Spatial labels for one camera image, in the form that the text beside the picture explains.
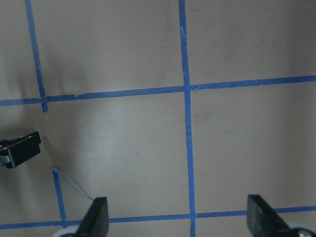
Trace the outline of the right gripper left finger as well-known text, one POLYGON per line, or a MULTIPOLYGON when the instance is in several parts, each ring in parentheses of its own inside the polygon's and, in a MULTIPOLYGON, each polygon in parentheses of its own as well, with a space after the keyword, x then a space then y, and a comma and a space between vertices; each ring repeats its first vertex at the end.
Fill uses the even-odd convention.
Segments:
POLYGON ((97 197, 79 225, 76 237, 106 237, 109 230, 108 202, 97 197))

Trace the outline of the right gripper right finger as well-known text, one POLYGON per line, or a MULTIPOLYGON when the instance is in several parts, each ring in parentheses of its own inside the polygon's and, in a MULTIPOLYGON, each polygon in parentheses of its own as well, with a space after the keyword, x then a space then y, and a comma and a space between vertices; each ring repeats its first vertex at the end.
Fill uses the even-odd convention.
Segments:
POLYGON ((247 227, 253 237, 289 237, 291 232, 260 195, 247 197, 247 227))

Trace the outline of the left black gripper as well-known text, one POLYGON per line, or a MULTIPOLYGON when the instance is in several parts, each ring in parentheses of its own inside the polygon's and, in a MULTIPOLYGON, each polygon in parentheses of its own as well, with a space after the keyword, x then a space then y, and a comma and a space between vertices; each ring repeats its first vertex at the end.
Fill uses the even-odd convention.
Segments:
POLYGON ((16 168, 40 153, 40 143, 38 131, 11 140, 1 140, 0 165, 16 168))

